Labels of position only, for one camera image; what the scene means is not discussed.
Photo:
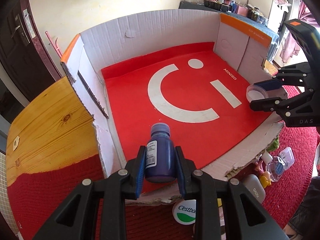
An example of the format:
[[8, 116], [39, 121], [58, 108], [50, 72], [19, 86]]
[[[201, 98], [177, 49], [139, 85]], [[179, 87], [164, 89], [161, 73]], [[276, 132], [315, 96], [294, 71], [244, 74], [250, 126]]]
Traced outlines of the white wardrobe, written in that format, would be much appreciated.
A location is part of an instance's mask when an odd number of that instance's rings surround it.
[[286, 3], [280, 5], [278, 0], [273, 0], [270, 14], [268, 17], [268, 28], [279, 35], [279, 44], [273, 61], [278, 66], [285, 66], [280, 57], [285, 41], [289, 34], [284, 22], [296, 18], [298, 16], [300, 0], [284, 0]]

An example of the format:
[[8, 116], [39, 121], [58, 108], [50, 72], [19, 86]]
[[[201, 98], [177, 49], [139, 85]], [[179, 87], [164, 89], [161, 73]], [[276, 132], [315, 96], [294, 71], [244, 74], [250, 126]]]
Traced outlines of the green fuzzy toy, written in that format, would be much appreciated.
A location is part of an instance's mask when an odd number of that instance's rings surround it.
[[273, 139], [273, 141], [267, 146], [267, 152], [273, 152], [279, 148], [279, 136]]

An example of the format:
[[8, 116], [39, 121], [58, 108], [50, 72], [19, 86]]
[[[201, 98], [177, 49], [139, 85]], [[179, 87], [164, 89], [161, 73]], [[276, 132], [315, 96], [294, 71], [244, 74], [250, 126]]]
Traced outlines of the grey pebble case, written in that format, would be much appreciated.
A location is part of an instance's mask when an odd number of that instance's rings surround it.
[[259, 178], [254, 174], [250, 174], [242, 181], [242, 183], [248, 189], [248, 191], [257, 199], [257, 201], [262, 204], [265, 200], [266, 193], [262, 184], [260, 183]]

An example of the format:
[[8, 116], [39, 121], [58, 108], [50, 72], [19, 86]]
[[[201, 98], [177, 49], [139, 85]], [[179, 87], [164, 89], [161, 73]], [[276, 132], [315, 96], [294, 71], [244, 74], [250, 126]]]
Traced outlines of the dark wooden door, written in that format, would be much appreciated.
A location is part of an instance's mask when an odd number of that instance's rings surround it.
[[1, 63], [28, 101], [62, 77], [40, 37], [29, 0], [17, 0], [1, 23]]

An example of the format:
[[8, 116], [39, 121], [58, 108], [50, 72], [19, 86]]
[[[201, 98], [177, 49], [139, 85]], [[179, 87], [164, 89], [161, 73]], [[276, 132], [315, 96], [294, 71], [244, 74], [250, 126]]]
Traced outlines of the pink yellow toy figure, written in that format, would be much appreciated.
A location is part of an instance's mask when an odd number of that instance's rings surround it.
[[268, 186], [271, 186], [272, 180], [271, 180], [271, 174], [268, 171], [264, 171], [263, 169], [263, 161], [256, 161], [254, 170], [257, 173], [257, 176], [259, 178], [259, 181], [262, 185], [262, 187], [265, 189]]

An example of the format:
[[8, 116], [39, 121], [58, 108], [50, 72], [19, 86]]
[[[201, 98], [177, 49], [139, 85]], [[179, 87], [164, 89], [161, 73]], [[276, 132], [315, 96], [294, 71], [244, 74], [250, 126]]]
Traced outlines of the white orange cardboard box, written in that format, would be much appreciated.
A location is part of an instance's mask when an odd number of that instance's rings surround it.
[[93, 117], [104, 176], [124, 168], [158, 122], [216, 179], [251, 163], [284, 126], [246, 98], [249, 85], [271, 79], [271, 42], [260, 25], [191, 9], [124, 16], [76, 35], [61, 66]]

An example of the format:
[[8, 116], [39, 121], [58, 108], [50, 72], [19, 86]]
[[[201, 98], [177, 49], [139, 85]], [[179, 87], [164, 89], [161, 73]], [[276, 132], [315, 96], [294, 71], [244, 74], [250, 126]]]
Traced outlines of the clear sanitizer bottle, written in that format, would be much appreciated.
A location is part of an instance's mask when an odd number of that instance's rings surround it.
[[271, 180], [277, 182], [285, 172], [285, 163], [279, 156], [272, 156], [267, 151], [261, 155], [266, 164], [266, 171], [270, 173]]

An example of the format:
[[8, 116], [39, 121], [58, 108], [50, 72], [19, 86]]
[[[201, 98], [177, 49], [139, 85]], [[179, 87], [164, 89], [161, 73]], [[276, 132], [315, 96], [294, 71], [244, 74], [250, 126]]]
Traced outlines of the white green Cestbon cap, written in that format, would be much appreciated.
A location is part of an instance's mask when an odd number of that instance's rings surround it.
[[196, 200], [181, 200], [176, 202], [172, 208], [172, 214], [179, 224], [194, 224], [196, 219]]

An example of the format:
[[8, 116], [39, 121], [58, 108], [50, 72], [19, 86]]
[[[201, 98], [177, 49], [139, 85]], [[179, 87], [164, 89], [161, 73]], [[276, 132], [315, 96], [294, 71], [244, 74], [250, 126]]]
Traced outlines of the purple plastic bottle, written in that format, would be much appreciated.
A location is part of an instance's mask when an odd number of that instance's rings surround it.
[[162, 122], [151, 127], [146, 145], [145, 178], [152, 183], [169, 183], [176, 179], [175, 148], [170, 127]]

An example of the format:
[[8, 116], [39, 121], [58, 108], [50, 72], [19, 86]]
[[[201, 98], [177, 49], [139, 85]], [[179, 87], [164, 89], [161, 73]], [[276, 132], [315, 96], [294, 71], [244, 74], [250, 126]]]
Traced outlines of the pink curtain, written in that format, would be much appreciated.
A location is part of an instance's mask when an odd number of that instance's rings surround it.
[[303, 38], [307, 35], [306, 25], [310, 25], [315, 29], [319, 30], [319, 24], [315, 20], [311, 11], [308, 9], [306, 4], [300, 0], [298, 16], [290, 20], [289, 24], [285, 23], [285, 26], [289, 28], [289, 35], [285, 39], [280, 57], [283, 63], [287, 63], [289, 58], [293, 55], [298, 55], [299, 51], [303, 49], [305, 51], [305, 41]]

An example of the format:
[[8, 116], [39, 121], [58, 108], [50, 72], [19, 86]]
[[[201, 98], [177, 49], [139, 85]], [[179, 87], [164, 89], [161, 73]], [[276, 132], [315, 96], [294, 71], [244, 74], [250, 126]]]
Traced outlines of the red Miniso bag liner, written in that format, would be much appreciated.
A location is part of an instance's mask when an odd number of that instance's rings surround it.
[[250, 109], [248, 82], [210, 42], [182, 48], [180, 54], [172, 47], [101, 71], [126, 159], [148, 143], [151, 126], [163, 122], [184, 156], [203, 168], [268, 118]]

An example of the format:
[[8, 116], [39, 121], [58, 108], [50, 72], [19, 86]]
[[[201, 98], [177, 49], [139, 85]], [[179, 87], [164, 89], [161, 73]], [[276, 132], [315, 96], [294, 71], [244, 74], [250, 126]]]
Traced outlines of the clear round plastic lid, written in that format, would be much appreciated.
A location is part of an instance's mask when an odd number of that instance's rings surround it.
[[268, 99], [268, 93], [257, 85], [249, 85], [246, 89], [246, 98], [248, 102], [254, 100]]

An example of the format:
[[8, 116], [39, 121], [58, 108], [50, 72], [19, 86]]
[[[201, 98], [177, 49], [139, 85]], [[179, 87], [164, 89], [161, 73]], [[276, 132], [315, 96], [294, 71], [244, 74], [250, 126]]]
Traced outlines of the black basket of items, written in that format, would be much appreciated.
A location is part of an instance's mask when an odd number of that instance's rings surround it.
[[221, 3], [216, 2], [216, 1], [204, 0], [203, 3], [204, 3], [205, 7], [208, 7], [210, 9], [214, 9], [214, 10], [217, 10], [217, 11], [227, 12], [229, 10], [229, 6], [228, 5], [221, 4]]

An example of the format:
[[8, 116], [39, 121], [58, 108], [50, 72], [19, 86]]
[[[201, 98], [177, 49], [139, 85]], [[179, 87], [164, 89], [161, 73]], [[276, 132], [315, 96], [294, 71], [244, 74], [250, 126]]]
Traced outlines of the small white tag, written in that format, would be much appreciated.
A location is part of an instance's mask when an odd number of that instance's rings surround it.
[[19, 142], [20, 142], [20, 136], [18, 135], [13, 141], [13, 145], [12, 145], [13, 151], [15, 151], [18, 148]]

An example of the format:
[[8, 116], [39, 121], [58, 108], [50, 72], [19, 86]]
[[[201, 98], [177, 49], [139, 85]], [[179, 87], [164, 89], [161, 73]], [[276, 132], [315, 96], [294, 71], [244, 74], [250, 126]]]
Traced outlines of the pink hanger stick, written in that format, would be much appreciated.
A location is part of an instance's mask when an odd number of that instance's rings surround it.
[[45, 31], [45, 35], [48, 38], [49, 43], [52, 45], [53, 49], [57, 53], [58, 57], [61, 59], [62, 58], [62, 51], [61, 51], [61, 49], [60, 49], [60, 47], [58, 45], [58, 42], [57, 42], [58, 38], [53, 40], [48, 31]]

